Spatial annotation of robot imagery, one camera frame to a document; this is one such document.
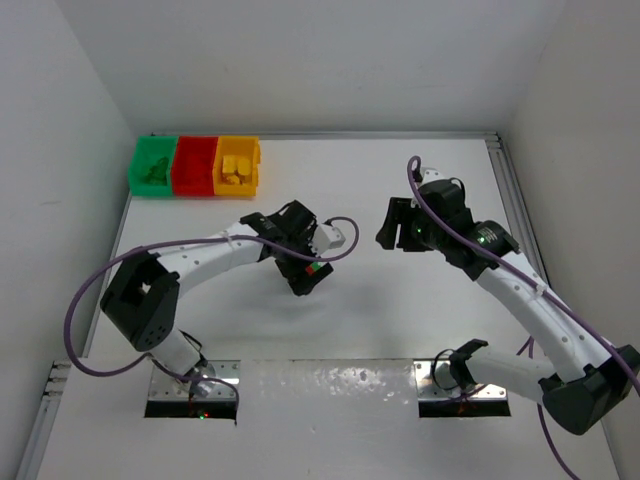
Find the yellow butterfly round lego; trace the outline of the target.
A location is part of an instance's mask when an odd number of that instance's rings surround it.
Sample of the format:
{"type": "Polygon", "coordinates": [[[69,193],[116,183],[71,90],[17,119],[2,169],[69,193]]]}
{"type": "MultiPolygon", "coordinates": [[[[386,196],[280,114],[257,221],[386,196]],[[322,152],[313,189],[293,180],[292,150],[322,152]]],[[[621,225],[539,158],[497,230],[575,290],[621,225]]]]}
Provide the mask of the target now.
{"type": "Polygon", "coordinates": [[[237,175],[242,179],[243,182],[247,182],[248,178],[252,174],[252,161],[247,157],[240,157],[236,163],[236,172],[237,175]]]}

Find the pale yellow curved lego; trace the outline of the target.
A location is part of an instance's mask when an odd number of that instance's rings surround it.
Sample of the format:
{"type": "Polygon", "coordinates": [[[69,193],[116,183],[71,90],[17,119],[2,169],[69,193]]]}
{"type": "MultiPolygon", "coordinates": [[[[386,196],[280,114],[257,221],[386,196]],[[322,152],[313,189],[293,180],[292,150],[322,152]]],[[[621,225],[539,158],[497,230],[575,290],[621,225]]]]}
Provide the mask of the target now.
{"type": "Polygon", "coordinates": [[[240,177],[236,172],[236,155],[224,155],[221,160],[221,179],[224,184],[238,185],[240,177]]]}

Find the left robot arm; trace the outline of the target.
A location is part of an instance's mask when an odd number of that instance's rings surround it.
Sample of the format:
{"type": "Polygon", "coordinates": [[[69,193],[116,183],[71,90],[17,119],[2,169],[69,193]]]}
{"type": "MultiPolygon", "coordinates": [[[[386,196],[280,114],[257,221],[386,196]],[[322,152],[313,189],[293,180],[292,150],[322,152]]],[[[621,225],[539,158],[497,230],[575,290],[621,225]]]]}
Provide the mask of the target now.
{"type": "Polygon", "coordinates": [[[269,258],[292,292],[304,296],[333,271],[321,256],[344,243],[337,227],[318,223],[294,200],[268,216],[246,215],[206,244],[133,255],[121,263],[100,307],[136,351],[178,375],[196,376],[204,358],[175,325],[182,296],[232,269],[269,258]]]}

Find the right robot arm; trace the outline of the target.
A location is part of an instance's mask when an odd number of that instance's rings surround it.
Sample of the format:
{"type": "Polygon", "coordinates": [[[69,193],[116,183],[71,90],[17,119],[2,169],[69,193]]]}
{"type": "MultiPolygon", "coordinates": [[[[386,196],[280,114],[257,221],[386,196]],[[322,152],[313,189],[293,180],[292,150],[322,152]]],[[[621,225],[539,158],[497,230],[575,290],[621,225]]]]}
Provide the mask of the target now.
{"type": "Polygon", "coordinates": [[[573,319],[516,240],[494,221],[473,219],[462,182],[426,167],[410,168],[408,179],[413,195],[390,199],[377,243],[442,254],[497,299],[546,355],[525,359],[472,339],[451,350],[447,366],[434,369],[438,387],[461,393],[496,384],[542,406],[564,430],[586,433],[629,394],[638,351],[604,346],[573,319]]]}

